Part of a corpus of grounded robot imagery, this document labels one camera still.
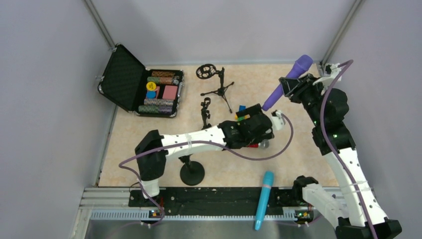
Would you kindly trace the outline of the purple microphone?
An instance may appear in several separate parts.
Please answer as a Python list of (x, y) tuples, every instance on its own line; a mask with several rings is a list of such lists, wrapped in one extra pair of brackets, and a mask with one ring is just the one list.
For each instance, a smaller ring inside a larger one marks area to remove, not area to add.
[(294, 62), (293, 67), (286, 77), (279, 80), (279, 85), (264, 102), (262, 110), (268, 111), (271, 109), (281, 96), (291, 90), (291, 87), (289, 86), (290, 84), (293, 84), (293, 86), (297, 85), (299, 77), (309, 70), (313, 62), (313, 59), (309, 55), (304, 54), (300, 56)]

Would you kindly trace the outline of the black round-base mic stand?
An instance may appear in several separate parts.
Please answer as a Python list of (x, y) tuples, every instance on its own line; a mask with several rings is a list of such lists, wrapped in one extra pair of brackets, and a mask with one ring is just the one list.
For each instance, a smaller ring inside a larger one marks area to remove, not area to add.
[(190, 155), (179, 157), (184, 164), (180, 170), (180, 178), (182, 182), (188, 186), (200, 184), (205, 177), (205, 169), (197, 161), (191, 161)]

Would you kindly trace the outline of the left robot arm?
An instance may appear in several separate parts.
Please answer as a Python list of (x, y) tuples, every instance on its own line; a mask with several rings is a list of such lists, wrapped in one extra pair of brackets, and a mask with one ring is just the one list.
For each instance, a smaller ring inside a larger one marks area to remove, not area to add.
[(143, 197), (159, 195), (159, 178), (164, 174), (168, 160), (208, 151), (241, 149), (274, 137), (276, 114), (267, 116), (259, 105), (249, 107), (245, 112), (249, 113), (247, 119), (225, 120), (200, 131), (174, 135), (160, 134), (156, 129), (148, 132), (135, 148), (136, 154), (158, 149), (136, 160)]

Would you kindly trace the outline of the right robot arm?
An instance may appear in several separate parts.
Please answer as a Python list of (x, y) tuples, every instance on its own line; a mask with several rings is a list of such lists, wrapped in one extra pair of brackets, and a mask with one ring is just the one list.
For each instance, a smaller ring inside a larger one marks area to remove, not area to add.
[(402, 227), (378, 204), (361, 169), (356, 144), (343, 122), (349, 110), (346, 93), (336, 88), (327, 92), (319, 78), (311, 74), (279, 81), (284, 96), (301, 104), (310, 116), (313, 141), (333, 171), (344, 202), (336, 200), (313, 177), (300, 176), (294, 181), (296, 196), (330, 222), (338, 239), (398, 236)]

